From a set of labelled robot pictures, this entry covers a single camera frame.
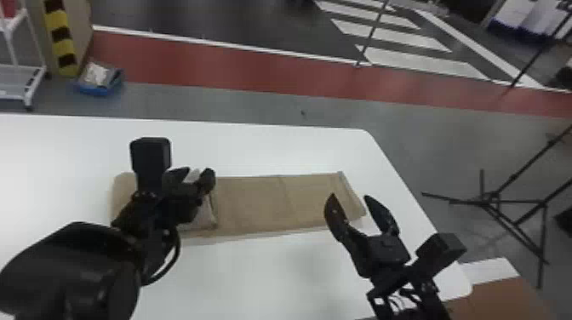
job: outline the tripod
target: tripod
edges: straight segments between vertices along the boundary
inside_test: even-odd
[[[550,193],[544,199],[517,199],[517,200],[506,200],[502,198],[502,192],[514,183],[528,168],[530,168],[538,159],[540,159],[545,153],[552,149],[564,136],[572,131],[572,125],[568,126],[561,134],[553,139],[550,139],[544,148],[536,153],[521,169],[516,173],[511,174],[508,180],[505,181],[501,186],[499,186],[494,191],[486,192],[484,190],[484,170],[479,171],[479,195],[469,199],[459,199],[455,197],[439,196],[432,193],[422,192],[421,195],[424,197],[431,197],[438,200],[448,201],[449,204],[461,204],[469,205],[477,208],[481,208],[490,215],[500,226],[502,226],[507,232],[509,232],[514,238],[516,238],[525,248],[527,248],[531,253],[538,257],[538,272],[536,287],[538,289],[542,288],[542,280],[544,276],[544,266],[549,265],[549,262],[545,258],[545,248],[546,248],[546,217],[548,215],[548,203],[551,202],[555,197],[564,192],[570,186],[572,186],[572,178],[564,182],[555,191]],[[501,210],[501,205],[506,204],[533,204],[529,211],[524,213],[520,218],[512,220]],[[541,222],[541,242],[536,244],[529,235],[524,232],[521,225],[532,218],[535,214],[542,213]]]

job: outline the camera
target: camera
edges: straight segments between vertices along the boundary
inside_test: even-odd
[[[176,227],[193,221],[215,172],[184,183],[190,169],[168,171],[165,138],[132,141],[130,151],[137,191],[112,226],[73,222],[18,254],[0,271],[0,311],[16,320],[131,318],[140,288],[179,257]]]

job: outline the floor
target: floor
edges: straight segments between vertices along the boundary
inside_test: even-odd
[[[477,209],[450,207],[423,198],[422,191],[471,197],[478,191],[478,170],[487,169],[487,186],[498,186],[518,165],[546,143],[546,134],[562,130],[568,120],[504,112],[412,106],[378,101],[309,97],[230,89],[126,83],[107,99],[73,92],[67,81],[45,83],[36,99],[37,113],[134,117],[230,123],[264,123],[360,128],[370,132],[401,174],[439,231],[456,233],[469,248],[464,262],[506,256],[531,283],[536,260]],[[20,112],[18,103],[2,111]],[[540,197],[572,174],[572,140],[558,145],[534,166],[508,197]],[[569,206],[572,191],[551,206],[550,216]],[[525,207],[515,207],[518,215]],[[538,220],[526,224],[539,236]],[[548,253],[541,295],[561,319],[569,319],[572,286],[569,249],[572,239],[549,220]]]
[[[377,66],[495,83],[509,83],[519,72],[445,18],[403,8],[401,2],[383,15],[363,57],[360,50],[380,6],[377,0],[192,0],[167,6],[150,0],[103,0],[93,3],[93,21],[102,31],[189,37],[348,62],[360,59]],[[528,75],[521,84],[552,85],[546,77],[536,80]]]
[[[232,7],[232,3],[237,2],[227,1],[236,10],[253,9]],[[366,9],[369,1],[329,1],[339,5],[342,2],[347,7]],[[149,7],[153,10],[135,12],[133,1],[101,0],[94,3],[94,14],[97,14],[98,3],[107,3],[111,6],[109,8],[114,8],[112,12],[116,17],[112,18],[125,24],[121,27],[146,27],[148,21],[154,21],[157,28],[172,26],[195,30],[177,26],[184,21],[183,9],[190,10],[188,7],[179,8],[181,16],[178,20],[166,21],[161,20],[155,10],[171,7],[154,2],[149,2],[150,6],[155,6]],[[498,186],[546,143],[547,134],[557,133],[568,124],[567,119],[572,118],[572,96],[536,89],[507,90],[503,85],[483,81],[476,72],[494,78],[501,74],[495,68],[506,69],[512,62],[499,62],[494,56],[503,58],[496,52],[485,54],[487,59],[478,54],[478,51],[483,51],[476,50],[474,43],[456,44],[454,39],[460,37],[459,34],[439,22],[444,21],[451,26],[450,21],[435,20],[436,16],[417,11],[402,11],[399,7],[393,8],[395,17],[423,27],[415,31],[412,27],[385,23],[380,28],[383,39],[375,39],[375,45],[380,46],[378,49],[461,63],[463,66],[457,65],[450,70],[464,70],[466,75],[451,77],[433,71],[386,67],[389,65],[356,69],[347,61],[359,57],[356,44],[360,44],[361,37],[348,36],[347,33],[358,33],[360,27],[355,25],[359,25],[362,18],[326,13],[323,7],[313,4],[307,7],[303,1],[282,4],[285,7],[277,7],[277,0],[268,0],[267,7],[258,8],[267,10],[264,11],[268,15],[264,26],[271,28],[269,30],[273,33],[270,35],[264,32],[257,35],[253,30],[260,25],[257,26],[255,21],[240,21],[242,18],[229,19],[230,25],[226,26],[232,27],[235,22],[246,23],[253,29],[237,32],[236,37],[252,40],[252,43],[269,39],[283,45],[276,48],[280,52],[261,53],[228,46],[231,39],[224,37],[230,33],[216,33],[216,27],[210,26],[217,24],[206,19],[199,20],[196,30],[199,33],[202,30],[213,32],[209,35],[221,37],[215,40],[223,42],[223,45],[213,44],[213,39],[201,42],[203,36],[192,35],[198,38],[191,41],[186,38],[166,40],[160,36],[157,36],[159,39],[148,37],[149,34],[133,37],[98,31],[94,35],[92,55],[97,60],[122,67],[128,82],[114,95],[98,99],[80,95],[72,90],[69,81],[56,78],[40,87],[34,101],[36,112],[367,130],[390,158],[437,229],[456,233],[469,248],[462,261],[506,256],[523,277],[534,283],[534,256],[507,236],[487,215],[476,209],[450,207],[446,203],[423,198],[420,193],[430,191],[471,197],[478,191],[479,169],[487,169],[487,186]],[[273,16],[275,10],[284,12],[285,8],[305,9],[301,12],[293,10],[287,18],[283,14],[282,18]],[[222,9],[207,6],[203,10],[208,13]],[[219,11],[217,14],[232,15]],[[320,35],[329,35],[309,37],[307,16],[316,21],[313,26],[320,30]],[[399,21],[404,25],[408,23],[405,20]],[[424,33],[424,30],[429,30],[427,28],[432,28],[432,31]],[[415,45],[403,44],[402,37],[408,37]],[[305,44],[305,49],[312,48],[308,53],[313,54],[312,59],[284,54],[294,52],[295,46],[300,44]],[[328,52],[323,51],[325,49],[338,50],[339,59],[329,59]],[[373,56],[368,59],[382,65]],[[2,101],[0,104],[0,111],[21,110],[18,102]],[[572,138],[557,145],[506,195],[542,197],[561,184],[572,174],[570,144]],[[570,200],[572,191],[555,200],[550,216],[567,208]],[[510,215],[516,216],[525,209],[514,207]],[[526,229],[537,238],[538,220],[527,223]],[[552,265],[546,269],[545,288],[541,295],[560,319],[572,318],[572,308],[567,299],[568,289],[572,287],[569,274],[571,245],[572,239],[550,219],[547,257]]]

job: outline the cable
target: cable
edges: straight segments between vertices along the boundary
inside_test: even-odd
[[[155,273],[154,275],[149,277],[148,280],[144,281],[142,283],[143,286],[148,286],[150,284],[153,284],[156,281],[158,281],[160,278],[164,277],[167,274],[167,272],[169,272],[169,270],[174,266],[174,263],[177,262],[177,260],[179,259],[179,255],[180,255],[180,235],[179,235],[179,232],[177,231],[177,229],[174,226],[171,226],[169,228],[169,233],[171,236],[174,236],[173,258],[171,258],[169,263],[167,263],[167,265],[165,265],[165,267],[161,271]]]
[[[397,302],[395,302],[395,300],[393,300],[391,297],[389,298],[389,304],[392,306],[395,306],[398,309],[398,312],[401,312],[401,307],[399,306],[399,304]]]

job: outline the white shelf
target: white shelf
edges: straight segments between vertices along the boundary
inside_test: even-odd
[[[22,100],[25,106],[31,106],[45,74],[45,66],[0,65],[0,100]]]
[[[27,111],[32,111],[31,100],[36,93],[37,87],[46,75],[46,60],[43,58],[40,44],[37,41],[36,32],[28,20],[29,32],[36,45],[37,55],[42,61],[40,66],[21,66],[18,55],[14,48],[14,31],[21,25],[24,19],[30,19],[26,10],[26,0],[18,0],[20,9],[16,11],[14,18],[4,19],[0,16],[0,33],[6,40],[6,47],[10,54],[11,65],[0,65],[0,100],[22,100]]]
[[[4,23],[6,24],[6,29],[8,30],[8,32],[4,30],[2,24],[0,24],[0,32],[12,34],[27,15],[28,11],[26,9],[18,10],[14,18],[4,19]]]

